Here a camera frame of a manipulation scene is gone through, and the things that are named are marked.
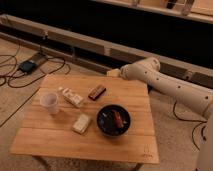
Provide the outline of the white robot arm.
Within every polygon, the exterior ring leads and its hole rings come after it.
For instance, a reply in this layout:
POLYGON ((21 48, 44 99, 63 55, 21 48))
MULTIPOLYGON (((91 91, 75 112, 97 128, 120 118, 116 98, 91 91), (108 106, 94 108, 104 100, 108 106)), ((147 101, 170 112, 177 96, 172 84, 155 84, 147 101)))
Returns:
POLYGON ((167 76, 160 72, 160 67, 159 60, 150 57, 110 69, 107 75, 142 81, 203 116, 207 123, 195 170, 213 171, 213 90, 167 76))

